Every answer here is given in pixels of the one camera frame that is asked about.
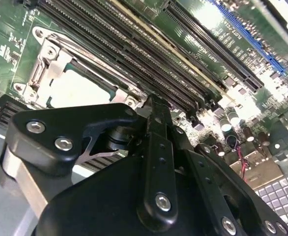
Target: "white printed label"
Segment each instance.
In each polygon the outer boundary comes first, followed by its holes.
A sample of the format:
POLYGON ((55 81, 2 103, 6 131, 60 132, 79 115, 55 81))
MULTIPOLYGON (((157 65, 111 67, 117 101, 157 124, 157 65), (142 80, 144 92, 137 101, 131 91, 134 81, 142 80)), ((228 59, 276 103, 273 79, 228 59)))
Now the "white printed label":
POLYGON ((6 45, 1 45, 0 46, 0 56, 1 57, 4 57, 5 50, 6 50, 6 45))

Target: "electrolytic capacitor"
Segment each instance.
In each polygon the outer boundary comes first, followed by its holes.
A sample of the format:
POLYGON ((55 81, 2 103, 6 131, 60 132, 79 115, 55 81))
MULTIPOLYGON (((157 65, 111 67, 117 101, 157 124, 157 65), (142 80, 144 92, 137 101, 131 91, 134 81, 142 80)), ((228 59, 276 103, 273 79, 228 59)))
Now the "electrolytic capacitor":
POLYGON ((248 142, 252 142, 254 140, 254 136, 249 127, 244 127, 242 131, 243 131, 244 137, 246 137, 246 140, 248 142))
POLYGON ((237 146, 239 145, 239 138, 236 132, 233 130, 229 131, 228 133, 224 134, 226 144, 233 150, 236 150, 237 146))
POLYGON ((269 146, 271 144, 268 140, 268 135, 265 132, 259 132, 258 139, 263 146, 269 146))
POLYGON ((231 124, 227 118, 220 119, 219 124, 221 125, 222 131, 227 132, 231 130, 231 124))
POLYGON ((229 119, 229 122, 232 126, 236 126, 240 123, 240 118, 236 111, 231 111, 227 114, 227 117, 229 119))
POLYGON ((225 151, 224 151, 224 147, 221 143, 217 142, 216 143, 216 152, 217 152, 217 155, 219 156, 224 156, 225 155, 225 151))

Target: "motherboard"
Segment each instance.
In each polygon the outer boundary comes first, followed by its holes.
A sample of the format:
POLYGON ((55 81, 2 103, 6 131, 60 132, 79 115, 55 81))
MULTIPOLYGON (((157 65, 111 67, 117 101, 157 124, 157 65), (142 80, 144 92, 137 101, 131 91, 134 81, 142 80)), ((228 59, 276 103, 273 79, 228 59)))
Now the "motherboard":
POLYGON ((154 93, 192 145, 211 145, 253 188, 288 175, 288 29, 270 4, 0 0, 0 98, 13 100, 0 126, 19 106, 137 110, 154 93))

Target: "screw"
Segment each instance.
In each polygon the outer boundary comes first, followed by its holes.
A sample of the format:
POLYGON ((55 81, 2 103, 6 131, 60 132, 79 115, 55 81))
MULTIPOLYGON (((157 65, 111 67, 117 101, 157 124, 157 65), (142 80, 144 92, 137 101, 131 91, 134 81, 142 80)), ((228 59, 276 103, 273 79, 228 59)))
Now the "screw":
POLYGON ((62 151, 69 151, 72 149, 73 144, 71 140, 67 138, 58 138, 55 141, 55 146, 62 151))
POLYGON ((234 226, 234 224, 232 223, 231 220, 229 220, 227 217, 223 217, 222 219, 222 224, 224 229, 230 234, 230 235, 236 235, 236 227, 234 226))
POLYGON ((284 233, 284 234, 287 234, 287 230, 282 226, 281 223, 279 222, 276 222, 278 228, 284 233))
POLYGON ((155 201, 158 208, 162 211, 169 211, 172 206, 169 199, 164 194, 157 194, 155 201))
POLYGON ((35 31, 35 34, 38 38, 42 38, 44 36, 44 33, 40 29, 37 29, 35 31))
POLYGON ((127 105, 130 106, 130 107, 134 107, 135 102, 134 102, 132 99, 127 99, 127 100, 125 101, 125 104, 127 104, 127 105))
POLYGON ((275 227, 271 224, 271 222, 269 222, 268 220, 265 220, 265 226, 267 227, 267 229, 272 233, 272 234, 276 234, 276 229, 275 227))
POLYGON ((183 130, 179 127, 176 128, 179 134, 183 134, 183 130))
POLYGON ((207 153, 210 153, 211 150, 208 148, 208 147, 204 147, 204 150, 207 152, 207 153))
POLYGON ((26 128, 29 132, 34 133, 34 134, 41 134, 46 129, 45 125, 38 121, 28 122, 26 124, 26 128))
POLYGON ((42 57, 47 58, 48 60, 53 60, 54 58, 56 58, 56 56, 57 56, 57 52, 51 46, 48 46, 42 55, 42 57))

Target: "blue pcie slot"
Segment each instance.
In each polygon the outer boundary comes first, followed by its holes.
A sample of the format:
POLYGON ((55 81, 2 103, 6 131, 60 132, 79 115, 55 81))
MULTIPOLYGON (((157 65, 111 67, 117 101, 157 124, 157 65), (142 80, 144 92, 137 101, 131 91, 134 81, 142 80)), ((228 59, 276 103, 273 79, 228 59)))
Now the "blue pcie slot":
POLYGON ((258 53, 264 57, 279 73, 283 74, 285 72, 285 68, 283 68, 279 62, 271 55, 264 51, 262 45, 255 40, 249 31, 247 31, 242 23, 235 18, 235 16, 230 13, 224 6, 220 5, 216 0, 208 0, 210 3, 215 5, 220 12, 227 18, 227 20, 231 23, 231 25, 254 47, 258 53))

